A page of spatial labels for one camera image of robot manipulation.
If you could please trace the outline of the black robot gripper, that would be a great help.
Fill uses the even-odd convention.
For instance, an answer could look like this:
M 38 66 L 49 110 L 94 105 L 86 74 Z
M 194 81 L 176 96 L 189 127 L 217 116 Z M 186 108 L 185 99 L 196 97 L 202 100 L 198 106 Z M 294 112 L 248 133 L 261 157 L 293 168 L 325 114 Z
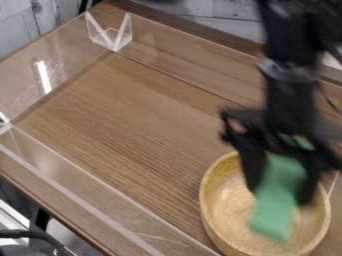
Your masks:
M 342 167 L 342 155 L 330 143 L 342 142 L 342 126 L 318 113 L 317 83 L 290 83 L 266 76 L 266 108 L 224 109 L 221 138 L 240 152 L 248 189 L 261 185 L 268 151 L 301 160 L 306 172 L 297 194 L 300 206 L 312 203 L 322 173 Z

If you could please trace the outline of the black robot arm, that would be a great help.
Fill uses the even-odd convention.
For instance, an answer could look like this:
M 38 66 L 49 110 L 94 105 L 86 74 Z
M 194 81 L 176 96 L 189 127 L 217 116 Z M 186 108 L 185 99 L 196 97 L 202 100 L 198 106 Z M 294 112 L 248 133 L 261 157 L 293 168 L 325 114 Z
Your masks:
M 321 173 L 342 167 L 328 144 L 342 138 L 342 127 L 320 113 L 314 102 L 320 87 L 322 53 L 334 41 L 324 30 L 342 23 L 342 4 L 329 4 L 325 16 L 308 6 L 294 10 L 288 0 L 257 0 L 266 32 L 266 62 L 260 70 L 266 81 L 266 108 L 226 109 L 222 140 L 240 152 L 248 189 L 256 191 L 266 172 L 268 155 L 296 160 L 306 171 L 297 202 L 312 202 Z

